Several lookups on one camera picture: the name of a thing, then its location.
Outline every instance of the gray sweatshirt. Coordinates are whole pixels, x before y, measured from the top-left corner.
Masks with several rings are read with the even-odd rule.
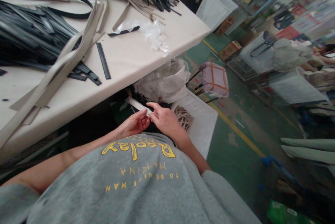
[[[166,136],[139,134],[88,153],[41,195],[0,188],[0,223],[260,223],[220,175],[201,176]]]

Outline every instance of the hand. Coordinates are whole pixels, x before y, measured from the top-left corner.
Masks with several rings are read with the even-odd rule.
[[[188,142],[188,134],[180,126],[177,116],[172,110],[162,108],[159,104],[153,102],[147,103],[147,106],[154,108],[154,112],[150,113],[149,117],[161,132],[172,138],[177,145],[180,145],[181,142]]]
[[[119,131],[119,139],[129,137],[135,134],[140,134],[148,128],[150,118],[146,116],[147,109],[143,109],[131,115],[124,121],[117,130]]]

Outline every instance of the green bag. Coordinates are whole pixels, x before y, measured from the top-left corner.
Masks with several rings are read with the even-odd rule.
[[[321,224],[274,200],[270,202],[267,217],[272,224]]]

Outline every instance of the stool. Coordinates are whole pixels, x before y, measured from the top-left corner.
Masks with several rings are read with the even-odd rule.
[[[228,97],[229,96],[229,85],[226,70],[211,62],[205,62],[200,67],[199,70],[188,80],[186,83],[186,87],[188,87],[188,83],[200,72],[202,72],[201,76],[201,84],[197,86],[194,90],[199,90],[195,95],[199,96],[205,91],[210,91],[212,93],[216,93],[221,95],[221,97],[213,98],[206,103],[210,103],[219,98]]]

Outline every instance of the orange strap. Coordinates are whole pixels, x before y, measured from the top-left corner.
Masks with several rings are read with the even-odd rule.
[[[211,83],[212,84],[212,89],[210,91],[212,91],[215,87],[215,84],[214,84],[214,69],[213,69],[213,63],[212,62],[210,63],[210,71],[212,73],[212,83]]]
[[[206,83],[206,84],[211,84],[211,85],[212,85],[212,89],[211,89],[210,91],[212,91],[212,90],[215,88],[215,86],[216,86],[216,87],[218,87],[218,88],[220,88],[220,89],[225,90],[225,91],[226,91],[226,94],[227,94],[227,92],[229,91],[228,88],[223,87],[223,86],[221,86],[221,85],[218,85],[218,84],[215,84],[215,83],[214,83],[214,68],[217,68],[217,69],[222,70],[222,72],[223,72],[223,82],[224,82],[224,85],[227,87],[227,78],[226,78],[226,75],[225,75],[226,70],[225,70],[224,68],[214,67],[212,62],[210,63],[210,71],[211,71],[211,74],[212,74],[212,82],[208,82],[208,83]]]

